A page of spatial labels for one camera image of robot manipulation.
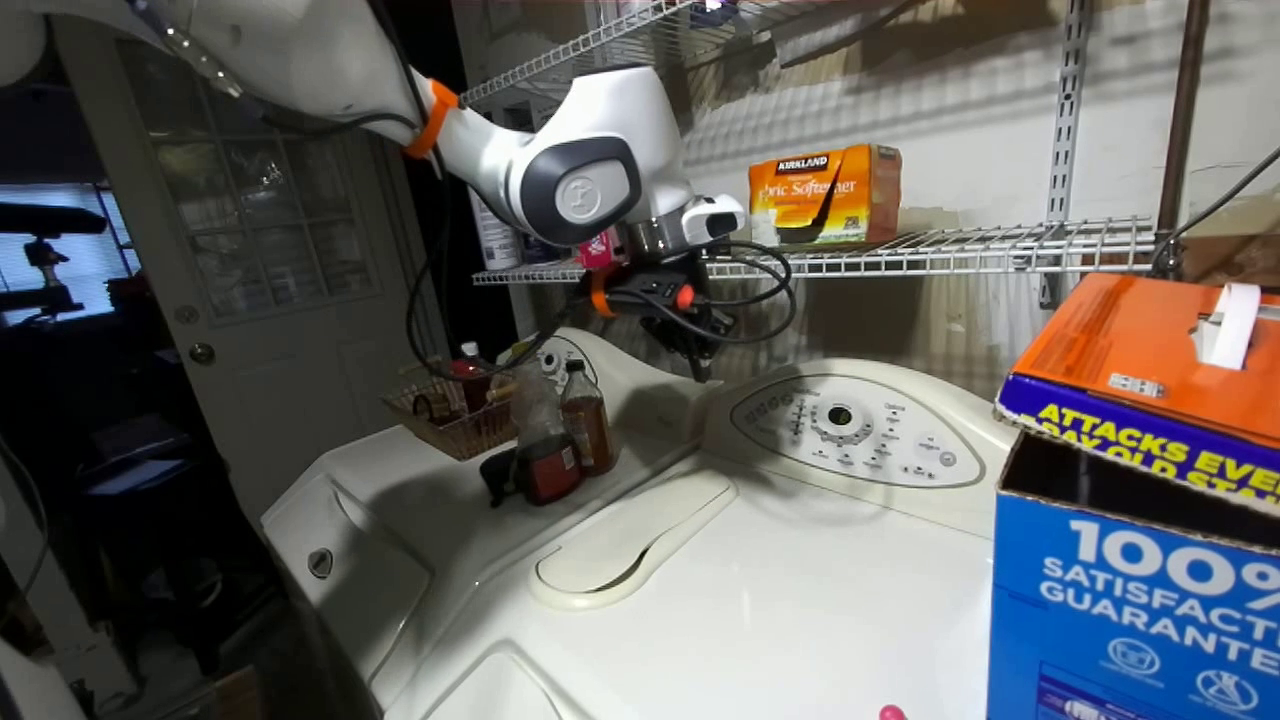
black cable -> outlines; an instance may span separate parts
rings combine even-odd
[[[417,303],[426,298],[426,286],[434,277],[434,254],[426,254],[413,286],[408,286],[408,300],[403,300],[403,340],[408,340],[408,353],[417,355],[419,367],[434,367],[427,353],[419,349],[419,336],[417,336]]]
[[[1209,216],[1218,216],[1225,203],[1234,203],[1255,177],[1265,177],[1274,163],[1280,160],[1280,149],[1274,158],[1265,158],[1248,177],[1240,177],[1240,183],[1234,183],[1219,199],[1213,199],[1203,211],[1196,211],[1183,227],[1178,227],[1180,235],[1196,226],[1203,226]]]
[[[790,298],[790,318],[783,318],[776,328],[762,334],[762,336],[708,334],[708,328],[685,321],[680,311],[674,311],[674,308],[668,308],[664,300],[658,300],[658,298],[642,298],[642,300],[646,300],[658,318],[664,318],[664,321],[680,326],[685,334],[703,336],[703,340],[714,340],[714,345],[769,345],[769,340],[783,336],[783,334],[791,328],[791,321],[798,321],[798,291],[783,289],[783,298]]]
[[[781,334],[790,334],[791,321],[798,321],[798,291],[791,291],[791,265],[790,265],[783,254],[764,248],[764,245],[714,239],[708,248],[674,248],[674,254],[662,254],[662,258],[664,258],[664,259],[689,259],[689,258],[698,258],[698,254],[721,254],[721,248],[750,248],[750,254],[774,258],[781,268],[769,268],[769,265],[762,265],[762,259],[752,259],[752,258],[735,258],[740,265],[774,277],[774,289],[764,289],[764,291],[756,291],[756,298],[750,298],[750,300],[698,300],[698,303],[700,303],[700,308],[756,308],[756,303],[764,303],[764,300],[774,300],[774,298],[783,291],[783,298],[790,298],[790,318],[783,318],[776,328],[769,328],[769,334],[762,334],[762,336],[708,334],[708,328],[692,326],[685,311],[668,308],[668,298],[662,300],[662,298],[647,298],[647,291],[642,291],[642,289],[611,291],[607,300],[646,303],[647,311],[658,311],[658,318],[664,318],[664,321],[680,326],[685,334],[692,334],[692,336],[700,336],[700,340],[714,340],[714,345],[769,345],[769,340],[776,340]]]
[[[28,568],[28,577],[20,580],[20,594],[31,597],[31,590],[35,590],[35,580],[42,580],[42,573],[45,573],[50,549],[54,549],[50,508],[45,508],[45,494],[42,494],[35,477],[31,477],[28,465],[3,444],[3,436],[0,436],[0,461],[11,470],[11,479],[28,489],[31,508],[35,508],[42,552],[35,552],[35,564]]]

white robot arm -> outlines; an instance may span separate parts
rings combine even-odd
[[[366,0],[0,0],[0,85],[31,63],[45,41],[35,14],[124,28],[278,114],[360,123],[413,158],[440,152],[498,216],[545,245],[581,245],[617,222],[652,226],[664,248],[740,227],[733,195],[703,199],[685,183],[680,128],[652,68],[581,75],[528,138],[403,68]]]

product box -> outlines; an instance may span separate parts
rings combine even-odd
[[[1081,452],[1280,521],[1280,298],[1246,321],[1240,367],[1196,353],[1225,289],[1087,277],[1017,362],[997,408]]]
[[[1280,715],[1280,523],[1026,436],[990,673],[990,720]]]
[[[752,163],[752,239],[776,248],[873,248],[898,235],[901,152],[847,144]]]
[[[992,720],[1280,715],[1277,300],[1225,298],[1087,277],[1000,387]]]

orange container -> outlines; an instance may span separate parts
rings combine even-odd
[[[1265,298],[1240,373],[1196,362],[1192,328],[1218,298],[1213,286],[1087,277],[1013,373],[1280,449],[1280,298]]]
[[[752,239],[776,248],[875,248],[898,235],[901,152],[847,144],[752,163]]]

wire shelf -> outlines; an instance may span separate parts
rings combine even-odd
[[[1009,272],[1150,272],[1158,259],[1151,222],[1087,222],[1067,227],[937,227],[873,254],[790,254],[798,282],[861,282],[861,277],[1009,277]],[[471,286],[577,286],[574,259],[476,272]],[[716,259],[714,282],[756,282],[762,272]]]
[[[692,71],[703,63],[716,63],[723,55],[740,55],[744,50],[774,50],[774,33],[790,28],[798,22],[822,15],[822,14],[858,14],[866,23],[875,23],[903,0],[808,0],[808,3],[776,3],[776,0],[740,0],[733,22],[700,22],[703,0],[652,0],[636,14],[624,14],[617,22],[603,22],[541,55],[528,55],[526,63],[488,75],[485,85],[464,93],[464,103],[499,114],[505,103],[522,98],[565,98],[570,80],[558,68],[570,71],[592,71],[622,63],[611,55],[617,41],[646,41],[646,63],[658,71]]]

